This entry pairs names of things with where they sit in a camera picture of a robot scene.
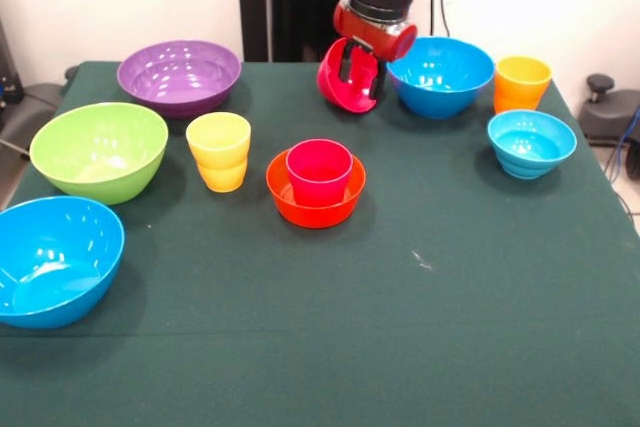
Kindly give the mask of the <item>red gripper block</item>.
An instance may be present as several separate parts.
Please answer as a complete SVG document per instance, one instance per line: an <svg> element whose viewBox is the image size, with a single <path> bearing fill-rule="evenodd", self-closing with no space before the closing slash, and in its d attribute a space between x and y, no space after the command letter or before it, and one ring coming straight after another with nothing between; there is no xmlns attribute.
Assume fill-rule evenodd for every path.
<svg viewBox="0 0 640 427"><path fill-rule="evenodd" d="M393 22L374 20L358 12L356 6L356 0L339 0L334 10L333 23L340 36L367 48L378 58L377 73L369 90L369 98L378 100L386 77L385 61L396 61L404 57L417 38L418 30L407 18ZM341 54L339 79L343 83L347 83L350 78L354 42L346 42Z"/></svg>

